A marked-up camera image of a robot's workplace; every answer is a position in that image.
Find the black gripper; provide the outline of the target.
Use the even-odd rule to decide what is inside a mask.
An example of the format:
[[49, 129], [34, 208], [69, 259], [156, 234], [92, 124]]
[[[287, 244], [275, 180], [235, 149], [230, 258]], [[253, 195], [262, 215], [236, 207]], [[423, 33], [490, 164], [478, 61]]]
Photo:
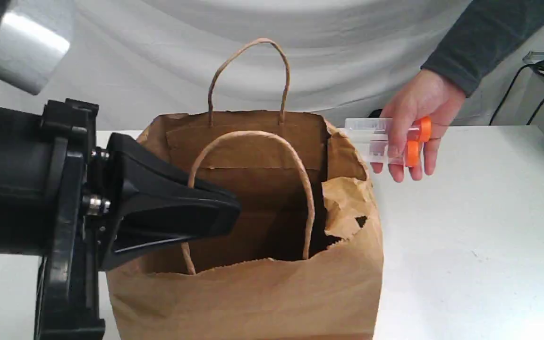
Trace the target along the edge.
[[[36, 340], [103, 339], [98, 268], [228, 235], [240, 215], [234, 194], [202, 180], [189, 187], [187, 172], [120, 133], [98, 166], [104, 207], [88, 184], [98, 112], [73, 99], [48, 101], [42, 115], [0, 107], [0, 254], [41, 257]], [[97, 248], [88, 214], [103, 208]]]

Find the dark grey sleeved forearm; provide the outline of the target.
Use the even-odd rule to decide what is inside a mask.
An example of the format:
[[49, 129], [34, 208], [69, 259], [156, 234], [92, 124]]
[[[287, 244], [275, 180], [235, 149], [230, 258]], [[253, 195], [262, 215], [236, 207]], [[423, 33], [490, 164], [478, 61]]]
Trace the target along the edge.
[[544, 26], [544, 0], [473, 0], [423, 63], [466, 97]]

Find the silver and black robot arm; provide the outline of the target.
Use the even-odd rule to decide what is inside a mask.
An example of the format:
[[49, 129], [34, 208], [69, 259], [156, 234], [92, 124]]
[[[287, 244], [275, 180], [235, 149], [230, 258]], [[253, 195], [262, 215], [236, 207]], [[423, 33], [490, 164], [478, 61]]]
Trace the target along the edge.
[[[36, 95], [69, 51], [71, 0], [0, 0], [0, 81]], [[126, 134], [96, 143], [99, 106], [0, 107], [0, 254], [42, 258], [36, 340], [101, 340], [99, 272], [193, 239], [227, 235], [231, 192], [190, 180]]]

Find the person's bare hand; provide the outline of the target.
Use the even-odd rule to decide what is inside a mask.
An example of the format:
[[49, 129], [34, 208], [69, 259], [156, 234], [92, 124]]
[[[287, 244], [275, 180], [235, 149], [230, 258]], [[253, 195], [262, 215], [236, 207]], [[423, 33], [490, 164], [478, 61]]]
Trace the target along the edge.
[[429, 118], [432, 124], [430, 140], [423, 146], [423, 162], [410, 168], [413, 181], [424, 175], [431, 176], [436, 168], [441, 139], [453, 122], [466, 93], [451, 81], [433, 71], [423, 69], [394, 95], [381, 112], [391, 118], [393, 125], [388, 132], [390, 156], [402, 153], [407, 134], [416, 120]]

